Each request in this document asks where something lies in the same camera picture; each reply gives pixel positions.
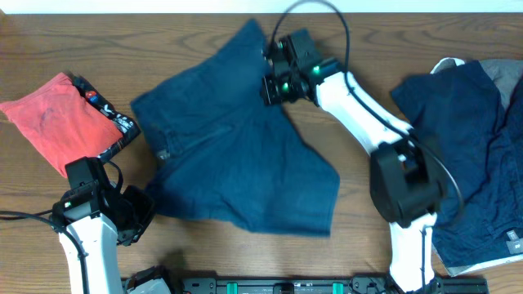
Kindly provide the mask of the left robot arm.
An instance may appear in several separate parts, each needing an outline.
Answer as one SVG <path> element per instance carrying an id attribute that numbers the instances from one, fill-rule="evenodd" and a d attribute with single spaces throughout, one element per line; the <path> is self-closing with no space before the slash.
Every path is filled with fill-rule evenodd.
<path id="1" fill-rule="evenodd" d="M 136 186 L 123 189 L 123 175 L 109 180 L 98 158 L 65 166 L 70 190 L 49 220 L 59 236 L 73 293 L 173 293 L 167 270 L 153 266 L 121 276 L 118 247 L 137 243 L 155 215 L 154 200 Z"/>

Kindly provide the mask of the navy blue shorts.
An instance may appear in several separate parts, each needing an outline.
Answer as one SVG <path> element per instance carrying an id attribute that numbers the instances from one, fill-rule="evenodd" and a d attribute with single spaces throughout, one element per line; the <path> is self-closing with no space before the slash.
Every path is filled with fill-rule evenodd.
<path id="1" fill-rule="evenodd" d="M 249 20 L 215 55 L 131 103 L 158 162 L 145 191 L 163 216 L 327 237 L 340 178 L 281 106 L 263 103 L 265 45 Z"/>

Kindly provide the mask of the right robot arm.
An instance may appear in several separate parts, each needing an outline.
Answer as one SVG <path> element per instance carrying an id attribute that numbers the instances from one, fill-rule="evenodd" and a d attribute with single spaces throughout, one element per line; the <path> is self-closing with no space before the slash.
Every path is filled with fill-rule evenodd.
<path id="1" fill-rule="evenodd" d="M 387 292 L 437 293 L 431 241 L 445 175 L 419 146 L 413 127 L 384 109 L 341 62 L 323 57 L 305 29 L 271 40 L 266 59 L 266 105 L 308 99 L 333 115 L 369 156 L 370 197 L 391 232 Z"/>

